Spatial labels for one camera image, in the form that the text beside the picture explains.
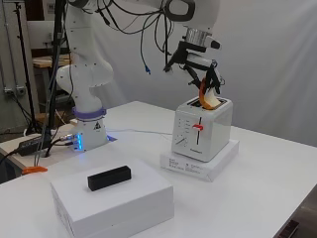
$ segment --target orange object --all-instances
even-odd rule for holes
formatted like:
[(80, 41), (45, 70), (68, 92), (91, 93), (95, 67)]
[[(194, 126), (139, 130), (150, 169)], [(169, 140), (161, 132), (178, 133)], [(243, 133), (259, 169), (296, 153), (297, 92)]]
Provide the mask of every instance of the orange object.
[(22, 175), (34, 174), (38, 172), (47, 172), (48, 169), (44, 167), (26, 167), (22, 170)]
[(210, 106), (206, 101), (205, 101), (205, 94), (204, 94), (204, 87), (206, 85), (206, 77), (204, 77), (201, 81), (200, 84), (200, 89), (199, 89), (199, 102), (205, 108), (206, 110), (215, 110), (216, 107)]

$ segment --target black mount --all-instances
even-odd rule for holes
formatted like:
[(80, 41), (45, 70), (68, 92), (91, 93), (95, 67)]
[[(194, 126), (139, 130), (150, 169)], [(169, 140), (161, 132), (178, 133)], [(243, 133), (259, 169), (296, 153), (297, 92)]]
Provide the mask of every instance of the black mount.
[(41, 133), (41, 126), (38, 124), (36, 120), (36, 115), (34, 111), (34, 105), (33, 105), (33, 98), (32, 98), (32, 91), (31, 91), (31, 84), (30, 84), (30, 77), (29, 77), (29, 70), (28, 70), (28, 62), (26, 57), (26, 49), (24, 46), (24, 38), (23, 38), (23, 32), (22, 32), (22, 24), (21, 24), (21, 5), (18, 2), (15, 2), (16, 4), (16, 10), (13, 12), (17, 15), (18, 20), (18, 27), (19, 27), (19, 36), (18, 39), (20, 40), (21, 44), (21, 52), (22, 52), (22, 59), (23, 59), (23, 66), (24, 66), (24, 73), (26, 76), (26, 87), (28, 91), (28, 98), (29, 98), (29, 105), (30, 105), (30, 112), (31, 112), (31, 122), (29, 124), (29, 127), (27, 129), (26, 135), (30, 135), (33, 133)]

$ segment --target blue led light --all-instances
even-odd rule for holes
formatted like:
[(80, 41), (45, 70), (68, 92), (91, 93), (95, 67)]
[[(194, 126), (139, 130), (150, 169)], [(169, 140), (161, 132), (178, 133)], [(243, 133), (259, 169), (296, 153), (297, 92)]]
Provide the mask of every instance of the blue led light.
[(77, 142), (79, 151), (82, 150), (81, 135), (77, 134)]

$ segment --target red lever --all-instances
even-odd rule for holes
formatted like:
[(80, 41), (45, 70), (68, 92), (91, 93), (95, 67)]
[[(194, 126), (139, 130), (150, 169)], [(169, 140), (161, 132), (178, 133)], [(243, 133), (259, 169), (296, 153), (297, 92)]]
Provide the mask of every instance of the red lever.
[(198, 131), (202, 131), (204, 129), (204, 126), (199, 125), (199, 124), (195, 124), (192, 126), (193, 129), (196, 129)]

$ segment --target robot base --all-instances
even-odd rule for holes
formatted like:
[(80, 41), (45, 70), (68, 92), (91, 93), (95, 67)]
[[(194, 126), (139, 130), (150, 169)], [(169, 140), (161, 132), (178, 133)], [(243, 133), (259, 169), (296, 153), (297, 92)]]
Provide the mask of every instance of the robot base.
[(215, 158), (209, 162), (199, 162), (188, 157), (167, 152), (160, 155), (160, 166), (206, 181), (213, 181), (235, 158), (239, 152), (239, 141), (230, 140)]
[(103, 118), (91, 121), (78, 120), (71, 134), (74, 135), (72, 141), (74, 151), (89, 151), (109, 142)]

